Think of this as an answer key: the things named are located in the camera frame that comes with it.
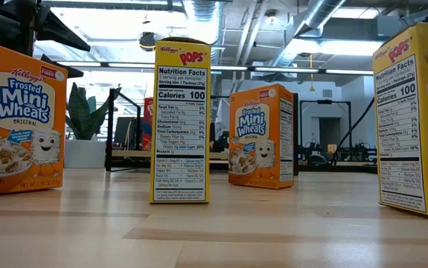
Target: green leaves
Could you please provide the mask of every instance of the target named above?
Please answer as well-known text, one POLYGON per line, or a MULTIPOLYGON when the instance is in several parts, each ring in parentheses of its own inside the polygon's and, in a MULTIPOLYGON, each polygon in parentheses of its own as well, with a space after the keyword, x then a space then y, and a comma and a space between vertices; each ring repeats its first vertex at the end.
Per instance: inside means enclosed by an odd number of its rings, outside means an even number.
MULTIPOLYGON (((115 99, 121 91, 117 88, 115 99)), ((101 125, 104 122, 106 111, 109 106, 109 99, 103 105, 96 109, 96 98, 86 99, 86 90, 78 88, 75 83, 71 88, 70 98, 68 100, 67 110, 69 117, 66 116, 66 123, 73 130, 74 136, 78 140, 91 140, 94 134, 100 133, 101 125)))

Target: potted plant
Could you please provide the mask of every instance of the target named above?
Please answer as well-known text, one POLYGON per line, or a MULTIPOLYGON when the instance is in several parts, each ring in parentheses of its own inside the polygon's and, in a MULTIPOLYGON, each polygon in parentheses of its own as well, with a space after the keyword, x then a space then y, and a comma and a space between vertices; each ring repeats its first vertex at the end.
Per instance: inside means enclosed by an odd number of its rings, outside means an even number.
POLYGON ((108 105, 106 100, 96 109, 95 97, 87 100, 86 90, 73 83, 66 123, 73 130, 75 139, 66 141, 65 168, 104 168, 106 145, 98 141, 96 135, 100 133, 108 105))

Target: nutrition facts label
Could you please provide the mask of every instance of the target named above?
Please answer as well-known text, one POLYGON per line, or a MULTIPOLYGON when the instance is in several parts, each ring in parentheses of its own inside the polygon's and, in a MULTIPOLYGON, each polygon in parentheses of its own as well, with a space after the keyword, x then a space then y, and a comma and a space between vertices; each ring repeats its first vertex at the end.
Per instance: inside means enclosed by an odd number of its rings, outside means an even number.
POLYGON ((154 201, 204 201, 207 69, 158 66, 154 201))
POLYGON ((280 98, 280 182, 293 181, 293 103, 280 98))
POLYGON ((381 200, 426 211, 415 55, 374 76, 381 200))

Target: cartoon mini wheat mascot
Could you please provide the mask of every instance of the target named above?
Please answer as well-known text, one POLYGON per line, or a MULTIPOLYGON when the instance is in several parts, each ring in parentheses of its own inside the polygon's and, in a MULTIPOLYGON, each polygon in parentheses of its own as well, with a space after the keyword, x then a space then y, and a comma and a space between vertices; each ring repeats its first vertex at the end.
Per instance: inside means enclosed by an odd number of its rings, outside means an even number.
POLYGON ((260 170, 257 177, 273 179, 271 168, 275 167, 275 142, 271 140, 257 141, 255 144, 255 160, 260 170))
POLYGON ((41 176, 42 166, 50 165, 53 168, 52 176, 58 176, 53 164, 60 160, 61 134, 55 130, 32 130, 31 152, 33 163, 39 166, 34 176, 41 176))

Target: yellow cereal box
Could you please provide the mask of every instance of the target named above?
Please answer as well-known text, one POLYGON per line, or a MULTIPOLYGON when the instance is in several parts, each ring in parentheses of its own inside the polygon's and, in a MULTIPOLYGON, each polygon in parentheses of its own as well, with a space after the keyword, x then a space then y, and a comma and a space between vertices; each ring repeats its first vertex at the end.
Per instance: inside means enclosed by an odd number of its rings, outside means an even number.
POLYGON ((67 75, 0 46, 0 194, 62 186, 67 75))
POLYGON ((229 183, 293 186, 293 93, 281 85, 230 96, 229 183))
POLYGON ((208 202, 211 47, 156 43, 150 202, 208 202))
POLYGON ((428 215, 428 24, 373 58, 380 203, 428 215))

